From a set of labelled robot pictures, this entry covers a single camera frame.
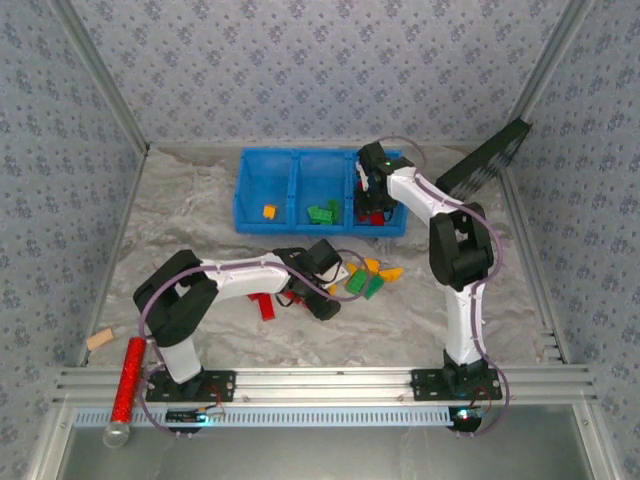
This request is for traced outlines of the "aluminium corner post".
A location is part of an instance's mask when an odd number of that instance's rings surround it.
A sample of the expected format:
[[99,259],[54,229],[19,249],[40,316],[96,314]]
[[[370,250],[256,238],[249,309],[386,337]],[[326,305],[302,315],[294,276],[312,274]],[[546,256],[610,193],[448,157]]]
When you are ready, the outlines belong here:
[[138,154],[145,157],[148,144],[143,133],[71,0],[47,0],[47,3],[65,30],[69,41],[80,56],[129,143]]
[[567,0],[549,39],[511,110],[510,120],[531,122],[532,113],[559,63],[597,0]]

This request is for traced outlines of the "red glitter tube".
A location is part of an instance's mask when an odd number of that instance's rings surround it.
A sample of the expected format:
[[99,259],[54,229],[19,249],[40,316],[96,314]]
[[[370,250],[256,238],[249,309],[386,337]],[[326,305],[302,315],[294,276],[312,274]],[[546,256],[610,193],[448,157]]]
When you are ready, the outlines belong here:
[[119,448],[128,441],[146,345],[144,338],[129,339],[110,420],[103,433],[103,443],[108,448]]

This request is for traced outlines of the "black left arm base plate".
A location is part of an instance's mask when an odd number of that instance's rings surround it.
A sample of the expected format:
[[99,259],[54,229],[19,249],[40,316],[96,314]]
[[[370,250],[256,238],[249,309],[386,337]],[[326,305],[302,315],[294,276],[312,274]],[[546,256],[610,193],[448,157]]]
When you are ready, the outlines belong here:
[[165,403],[226,403],[234,399],[236,372],[232,370],[202,370],[184,383],[176,383],[166,371],[153,373],[145,394],[148,402]]

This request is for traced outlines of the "blue three-compartment bin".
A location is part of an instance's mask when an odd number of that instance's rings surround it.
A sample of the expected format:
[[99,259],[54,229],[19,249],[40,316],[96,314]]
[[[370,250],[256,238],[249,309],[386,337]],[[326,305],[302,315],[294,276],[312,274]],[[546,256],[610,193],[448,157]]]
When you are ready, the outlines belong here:
[[[385,226],[354,223],[358,182],[355,148],[246,148],[242,151],[233,200],[236,231],[254,235],[401,237],[408,209],[400,204]],[[328,209],[337,200],[339,219],[312,224],[307,208]],[[267,204],[278,207],[275,220],[263,217]]]

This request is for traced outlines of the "small wooden block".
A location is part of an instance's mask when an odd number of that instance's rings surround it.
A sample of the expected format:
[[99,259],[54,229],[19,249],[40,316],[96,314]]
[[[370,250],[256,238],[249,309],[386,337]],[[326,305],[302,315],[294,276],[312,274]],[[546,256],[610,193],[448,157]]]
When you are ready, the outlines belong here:
[[87,338],[86,340],[87,349],[90,352],[93,352],[98,348],[113,341],[114,338],[115,338],[115,335],[111,328],[103,329]]

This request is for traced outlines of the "wide aluminium base rail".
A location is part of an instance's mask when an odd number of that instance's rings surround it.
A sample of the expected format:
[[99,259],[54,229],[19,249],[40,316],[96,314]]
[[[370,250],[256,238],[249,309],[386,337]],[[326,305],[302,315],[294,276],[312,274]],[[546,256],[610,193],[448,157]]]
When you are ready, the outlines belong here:
[[[583,365],[504,366],[501,400],[512,405],[570,405],[598,400]],[[415,402],[409,367],[240,368],[231,405],[355,406]],[[114,368],[63,369],[49,398],[54,403],[106,406],[115,398],[120,373]]]

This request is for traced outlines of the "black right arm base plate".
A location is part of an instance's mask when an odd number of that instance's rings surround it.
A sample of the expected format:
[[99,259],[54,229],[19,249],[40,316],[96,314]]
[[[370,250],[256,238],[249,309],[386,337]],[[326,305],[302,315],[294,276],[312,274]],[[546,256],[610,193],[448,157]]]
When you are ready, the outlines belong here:
[[501,400],[503,391],[498,374],[490,369],[479,375],[457,378],[442,369],[415,369],[411,371],[410,386],[415,401],[471,401]]

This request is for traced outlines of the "black ribbed panel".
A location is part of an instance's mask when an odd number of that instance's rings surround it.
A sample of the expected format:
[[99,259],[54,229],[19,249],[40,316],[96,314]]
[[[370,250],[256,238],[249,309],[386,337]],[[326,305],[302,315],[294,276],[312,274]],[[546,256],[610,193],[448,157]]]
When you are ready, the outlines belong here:
[[531,129],[517,118],[436,180],[436,187],[460,201],[469,200],[512,162]]

